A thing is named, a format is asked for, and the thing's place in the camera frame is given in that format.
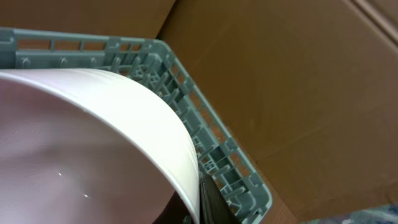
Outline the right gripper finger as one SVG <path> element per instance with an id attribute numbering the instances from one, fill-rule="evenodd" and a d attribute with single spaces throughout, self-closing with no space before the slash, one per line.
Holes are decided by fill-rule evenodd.
<path id="1" fill-rule="evenodd" d="M 200 177 L 200 224 L 241 224 L 209 174 Z"/>

